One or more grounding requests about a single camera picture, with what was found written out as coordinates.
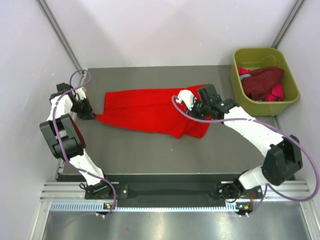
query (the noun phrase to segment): metal pole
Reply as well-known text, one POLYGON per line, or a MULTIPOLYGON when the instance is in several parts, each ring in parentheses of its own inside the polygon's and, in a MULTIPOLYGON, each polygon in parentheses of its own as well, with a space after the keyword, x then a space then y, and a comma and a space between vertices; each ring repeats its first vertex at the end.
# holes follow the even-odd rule
POLYGON ((272 48, 277 49, 279 44, 281 43, 282 39, 284 38, 286 32, 288 31, 290 25, 292 24, 293 20, 296 18, 299 10, 301 9, 302 5, 305 3, 306 0, 297 0, 296 3, 294 4, 288 18, 286 19, 286 21, 284 22, 280 32, 278 33, 278 35, 276 36, 273 44, 272 44, 272 48))
POLYGON ((58 37, 59 41, 61 42, 64 50, 66 51, 66 53, 68 54, 69 58, 71 59, 74 67, 77 70, 81 70, 83 69, 80 65, 80 63, 78 62, 74 52, 72 51, 65 35, 63 34, 63 32, 61 31, 55 17, 53 16, 48 4, 46 3, 45 0, 36 0, 40 6, 40 8, 42 9, 45 17, 47 18, 47 20, 49 21, 51 27, 53 28, 56 36, 58 37))

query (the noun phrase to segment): white backdrop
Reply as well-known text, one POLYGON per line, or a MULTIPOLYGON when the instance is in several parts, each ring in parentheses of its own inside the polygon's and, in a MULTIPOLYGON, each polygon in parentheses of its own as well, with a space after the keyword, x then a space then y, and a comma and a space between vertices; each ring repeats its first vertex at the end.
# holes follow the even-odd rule
POLYGON ((58 165, 39 124, 75 69, 35 0, 2 0, 0 9, 0 239, 26 240, 58 165))
MULTIPOLYGON (((279 46, 299 88, 300 100, 278 116, 280 126, 296 135, 307 148, 320 169, 320 1, 305 1, 279 46)), ((304 166, 299 176, 306 179, 311 191, 315 174, 303 156, 304 166)), ((320 195, 315 198, 320 213, 320 195)))
POLYGON ((270 47, 293 0, 47 0, 85 68, 227 65, 270 47))

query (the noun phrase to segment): pile of clothes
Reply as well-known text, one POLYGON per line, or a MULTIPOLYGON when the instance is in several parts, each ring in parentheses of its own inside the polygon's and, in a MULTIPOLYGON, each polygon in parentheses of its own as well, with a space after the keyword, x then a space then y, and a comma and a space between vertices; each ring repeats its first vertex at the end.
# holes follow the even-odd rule
POLYGON ((276 66, 249 70, 237 68, 243 91, 250 99, 259 102, 282 101, 285 97, 284 87, 280 81, 285 71, 276 66))

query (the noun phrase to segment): red fabric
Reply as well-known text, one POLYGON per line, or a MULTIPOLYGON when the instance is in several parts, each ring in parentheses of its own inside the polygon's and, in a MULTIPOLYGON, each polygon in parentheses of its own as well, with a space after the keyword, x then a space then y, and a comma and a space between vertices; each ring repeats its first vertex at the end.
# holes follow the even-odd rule
POLYGON ((272 88, 280 82, 285 71, 276 66, 268 66, 253 70, 251 76, 245 77, 241 83, 244 93, 252 100, 265 99, 272 88))
POLYGON ((250 69, 245 69, 243 67, 238 66, 239 75, 250 74, 251 72, 252 72, 252 70, 250 70, 250 69))
POLYGON ((284 87, 277 83, 271 90, 271 93, 264 99, 265 102, 282 101, 285 98, 284 87))
MULTIPOLYGON (((181 138, 184 134, 202 138, 209 124, 189 120, 171 102, 171 97, 177 96, 183 89, 190 90, 199 98, 197 89, 202 86, 107 92, 103 114, 97 114, 98 121, 119 128, 169 134, 176 138, 181 138)), ((178 105, 185 110, 184 104, 178 105)))

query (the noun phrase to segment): olive green bin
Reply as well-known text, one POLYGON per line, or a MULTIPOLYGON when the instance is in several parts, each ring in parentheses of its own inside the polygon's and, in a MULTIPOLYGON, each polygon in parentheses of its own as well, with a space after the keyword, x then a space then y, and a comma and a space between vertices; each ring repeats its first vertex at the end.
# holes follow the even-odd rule
POLYGON ((275 116, 300 97, 295 80, 290 72, 283 54, 275 48, 241 48, 233 54, 230 79, 235 101, 252 116, 275 116), (284 70, 281 84, 284 89, 283 101, 259 102, 248 98, 241 84, 237 68, 260 69, 276 66, 284 70))

